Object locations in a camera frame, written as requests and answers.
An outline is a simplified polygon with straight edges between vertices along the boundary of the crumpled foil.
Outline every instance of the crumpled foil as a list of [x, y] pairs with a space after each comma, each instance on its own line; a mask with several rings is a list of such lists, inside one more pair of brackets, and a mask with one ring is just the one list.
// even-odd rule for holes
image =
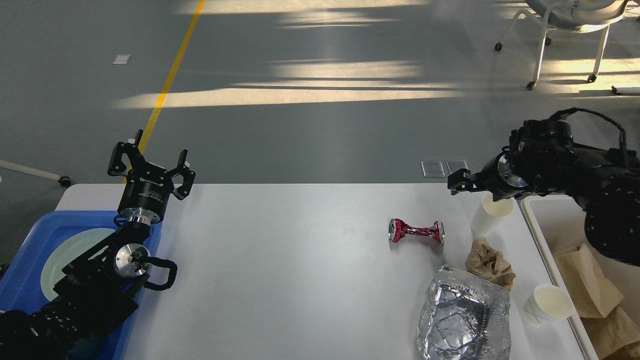
[[426, 360], [508, 360], [509, 292], [444, 265], [425, 296], [418, 351]]

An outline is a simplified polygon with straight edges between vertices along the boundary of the brown paper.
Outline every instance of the brown paper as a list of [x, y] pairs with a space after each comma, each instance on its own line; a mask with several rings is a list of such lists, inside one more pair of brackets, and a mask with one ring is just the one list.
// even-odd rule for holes
[[627, 345], [607, 356], [605, 360], [640, 360], [640, 343]]
[[485, 238], [474, 240], [465, 265], [471, 274], [511, 291], [516, 274], [509, 261], [502, 257], [502, 251], [490, 247]]
[[611, 359], [633, 359], [630, 356], [637, 350], [640, 331], [620, 306], [604, 319], [583, 318], [582, 324], [599, 359], [614, 353], [617, 357]]
[[604, 318], [623, 295], [609, 281], [586, 244], [554, 256], [560, 275], [581, 318]]

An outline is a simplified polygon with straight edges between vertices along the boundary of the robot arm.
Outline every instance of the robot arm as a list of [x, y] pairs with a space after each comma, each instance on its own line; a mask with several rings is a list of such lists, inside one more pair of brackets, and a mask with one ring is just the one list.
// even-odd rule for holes
[[[58, 296], [53, 301], [29, 316], [0, 314], [0, 359], [62, 359], [81, 338], [91, 333], [103, 338], [122, 325], [138, 308], [133, 298], [142, 287], [162, 291], [172, 286], [177, 265], [151, 256], [143, 243], [151, 225], [163, 220], [169, 196], [182, 200], [189, 195], [195, 172], [186, 162], [187, 150], [173, 170], [147, 162], [138, 149], [141, 136], [139, 130], [136, 139], [118, 142], [108, 168], [109, 175], [127, 178], [118, 229], [62, 269], [65, 276], [54, 285]], [[175, 189], [177, 175], [183, 183]], [[164, 284], [148, 281], [150, 265], [169, 270]]]
[[[618, 127], [620, 148], [574, 143], [571, 127], [561, 119], [577, 111]], [[624, 129], [610, 118], [587, 109], [561, 110], [549, 119], [525, 121], [482, 171], [459, 169], [449, 176], [448, 187], [453, 195], [490, 191], [494, 200], [566, 194], [586, 212], [585, 234], [597, 251], [640, 266], [640, 161], [626, 147]]]

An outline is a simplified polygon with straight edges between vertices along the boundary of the blue plastic bin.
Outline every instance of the blue plastic bin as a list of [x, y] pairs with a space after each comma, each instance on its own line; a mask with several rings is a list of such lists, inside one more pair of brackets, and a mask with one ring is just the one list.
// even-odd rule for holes
[[[115, 230], [115, 215], [116, 211], [53, 211], [40, 218], [0, 280], [0, 310], [21, 310], [31, 314], [48, 303], [40, 289], [40, 274], [51, 253], [66, 239], [85, 230], [98, 227]], [[152, 225], [151, 236], [144, 243], [151, 254], [156, 253], [161, 227], [162, 224]], [[136, 302], [143, 291], [136, 295]], [[131, 315], [108, 336], [98, 359], [122, 358], [135, 316], [136, 313]]]

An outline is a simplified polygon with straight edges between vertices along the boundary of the white table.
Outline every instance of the white table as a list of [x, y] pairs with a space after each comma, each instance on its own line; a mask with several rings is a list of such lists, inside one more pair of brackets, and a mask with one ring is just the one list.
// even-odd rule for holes
[[[116, 209], [123, 189], [74, 185], [57, 210]], [[125, 359], [420, 359], [424, 292], [444, 263], [464, 268], [480, 198], [444, 184], [196, 184], [171, 199], [157, 253], [178, 278], [145, 290]], [[389, 244], [394, 217], [443, 221], [444, 247]], [[583, 359], [567, 321], [535, 329], [520, 318], [533, 288], [550, 283], [522, 214], [488, 240], [518, 276], [511, 359]]]

